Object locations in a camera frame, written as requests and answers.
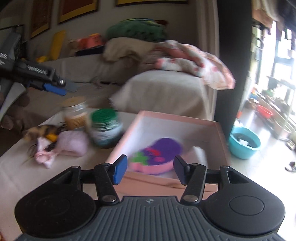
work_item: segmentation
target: brown lid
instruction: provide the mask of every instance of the brown lid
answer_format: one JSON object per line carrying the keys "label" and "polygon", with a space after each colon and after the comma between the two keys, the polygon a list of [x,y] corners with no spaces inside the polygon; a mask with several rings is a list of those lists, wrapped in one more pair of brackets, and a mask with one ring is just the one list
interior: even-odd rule
{"label": "brown lid", "polygon": [[62,107],[73,107],[84,102],[85,102],[85,97],[83,96],[72,97],[63,101]]}

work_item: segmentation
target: green lid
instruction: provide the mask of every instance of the green lid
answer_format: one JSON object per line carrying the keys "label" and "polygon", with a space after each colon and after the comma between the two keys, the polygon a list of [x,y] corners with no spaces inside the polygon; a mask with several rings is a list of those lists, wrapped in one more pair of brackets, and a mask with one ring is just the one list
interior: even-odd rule
{"label": "green lid", "polygon": [[105,124],[117,119],[116,112],[113,109],[100,109],[91,114],[93,123]]}

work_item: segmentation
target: jar with brown lid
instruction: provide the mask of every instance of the jar with brown lid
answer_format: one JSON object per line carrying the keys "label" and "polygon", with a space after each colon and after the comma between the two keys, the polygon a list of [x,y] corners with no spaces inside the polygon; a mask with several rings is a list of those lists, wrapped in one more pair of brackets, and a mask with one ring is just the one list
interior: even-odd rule
{"label": "jar with brown lid", "polygon": [[85,97],[77,96],[62,102],[64,120],[69,130],[83,128],[86,124],[87,109]]}

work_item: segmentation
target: white tile floor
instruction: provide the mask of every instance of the white tile floor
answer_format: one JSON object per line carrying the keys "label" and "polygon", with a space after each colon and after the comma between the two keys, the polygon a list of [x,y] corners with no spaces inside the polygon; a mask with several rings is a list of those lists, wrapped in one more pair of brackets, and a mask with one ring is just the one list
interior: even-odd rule
{"label": "white tile floor", "polygon": [[244,109],[240,118],[243,125],[261,140],[261,149],[249,160],[230,158],[230,166],[279,197],[286,208],[285,219],[278,231],[286,241],[296,240],[296,173],[284,167],[296,160],[296,153],[285,142],[273,138],[253,110]]}

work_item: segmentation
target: screw head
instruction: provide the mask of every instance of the screw head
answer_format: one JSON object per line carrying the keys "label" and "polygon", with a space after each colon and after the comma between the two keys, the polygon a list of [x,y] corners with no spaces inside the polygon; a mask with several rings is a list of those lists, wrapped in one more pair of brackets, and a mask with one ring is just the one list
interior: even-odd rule
{"label": "screw head", "polygon": [[195,195],[185,195],[183,199],[187,202],[196,202],[198,200],[198,197]]}
{"label": "screw head", "polygon": [[102,200],[104,202],[115,202],[116,199],[117,198],[115,196],[113,196],[113,195],[105,195],[105,196],[102,197]]}

